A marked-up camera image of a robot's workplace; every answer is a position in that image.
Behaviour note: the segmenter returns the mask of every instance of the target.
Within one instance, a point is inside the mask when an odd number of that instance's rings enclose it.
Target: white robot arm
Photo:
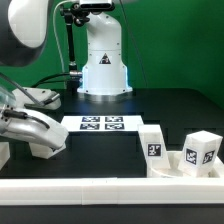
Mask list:
[[[116,96],[130,92],[127,68],[121,60],[120,24],[102,11],[110,11],[112,0],[73,0],[78,9],[93,12],[87,25],[89,58],[84,66],[80,93],[96,96]],[[53,0],[0,1],[0,65],[25,66],[32,63],[44,49],[49,11]],[[27,141],[33,155],[49,158],[65,148],[67,130],[45,114],[23,108],[20,94],[0,89],[0,135]]]

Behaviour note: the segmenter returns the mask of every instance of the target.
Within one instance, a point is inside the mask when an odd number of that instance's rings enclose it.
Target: white block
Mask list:
[[[88,180],[82,188],[82,204],[117,204],[116,178]]]
[[[138,133],[147,168],[170,169],[170,163],[160,126],[139,125]]]
[[[222,137],[207,131],[187,135],[178,169],[193,177],[207,175],[213,164]]]
[[[10,158],[9,143],[0,142],[0,170]]]
[[[43,146],[43,145],[38,145],[34,143],[29,143],[29,145],[30,145],[32,156],[43,158],[43,159],[49,159],[50,157],[56,155],[57,153],[61,152],[62,150],[66,148],[64,144],[60,149],[53,151],[51,148],[47,146]]]

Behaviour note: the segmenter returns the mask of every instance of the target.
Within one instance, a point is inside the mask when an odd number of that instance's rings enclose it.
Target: white platform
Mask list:
[[[0,205],[224,203],[224,165],[209,178],[0,180]]]

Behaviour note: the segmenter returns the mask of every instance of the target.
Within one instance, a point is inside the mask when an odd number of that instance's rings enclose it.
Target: black table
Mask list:
[[[160,124],[168,150],[182,150],[186,135],[196,131],[206,130],[224,136],[224,110],[195,90],[138,89],[134,91],[131,98],[114,103],[93,103],[79,99],[77,94],[72,92],[61,90],[60,93],[62,107],[57,111],[48,112],[49,116],[58,121],[61,121],[64,115],[141,115],[145,124]],[[99,164],[99,161],[103,161],[103,156],[106,158],[107,153],[111,155],[110,149],[104,155],[101,155],[102,148],[97,147],[99,141],[107,146],[117,142],[116,148],[122,147],[124,151],[113,151],[111,163],[106,160],[106,162]],[[89,156],[92,156],[91,153],[97,153],[100,157],[100,160],[96,160],[91,165],[89,165],[88,156],[86,157],[89,150],[84,154],[77,150],[83,149],[85,151],[87,145],[84,145],[84,147],[83,144],[87,144],[86,142],[90,142],[93,146]],[[0,172],[0,178],[3,179],[110,177],[114,175],[118,177],[145,176],[144,157],[136,132],[117,132],[107,135],[103,133],[71,133],[67,140],[68,150],[52,157],[49,161],[32,158],[26,143],[12,140],[10,146],[11,159]],[[132,151],[130,157],[126,156],[125,150],[127,148]],[[219,151],[219,157],[224,160],[223,143]],[[118,158],[121,158],[123,164],[120,160],[118,164],[122,165],[114,167],[113,163]],[[29,222],[31,224],[62,222],[222,223],[224,220],[223,214],[224,205],[0,207],[2,223]]]

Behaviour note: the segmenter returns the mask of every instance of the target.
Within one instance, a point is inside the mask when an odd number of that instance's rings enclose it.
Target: robot logo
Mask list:
[[[103,58],[100,61],[100,64],[104,64],[104,65],[110,65],[111,64],[110,59],[107,56],[107,54],[104,54]]]

